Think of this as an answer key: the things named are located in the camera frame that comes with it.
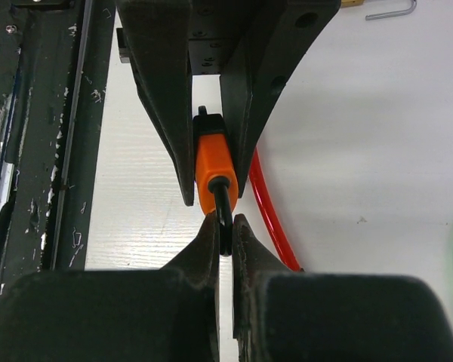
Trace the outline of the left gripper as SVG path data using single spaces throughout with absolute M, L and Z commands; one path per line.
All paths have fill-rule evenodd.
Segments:
M 246 28 L 248 1 L 116 2 L 138 96 L 171 157 L 185 205 L 194 202 L 192 75 L 218 74 L 226 63 L 223 118 L 243 193 L 277 100 L 340 6 L 264 1 Z

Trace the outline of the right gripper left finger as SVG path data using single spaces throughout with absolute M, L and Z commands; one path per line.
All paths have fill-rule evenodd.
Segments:
M 0 361 L 217 361 L 219 226 L 159 269 L 43 271 L 0 297 Z

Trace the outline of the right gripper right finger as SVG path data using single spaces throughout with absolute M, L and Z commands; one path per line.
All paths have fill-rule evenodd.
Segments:
M 448 318 L 420 279 L 292 271 L 242 214 L 232 258 L 241 361 L 453 361 Z

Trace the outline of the orange padlock with keys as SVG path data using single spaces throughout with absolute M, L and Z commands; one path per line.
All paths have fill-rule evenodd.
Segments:
M 215 214 L 220 228 L 220 255 L 232 253 L 233 210 L 239 185 L 222 115 L 210 114 L 205 106 L 193 118 L 196 146 L 195 181 L 199 204 L 205 215 Z

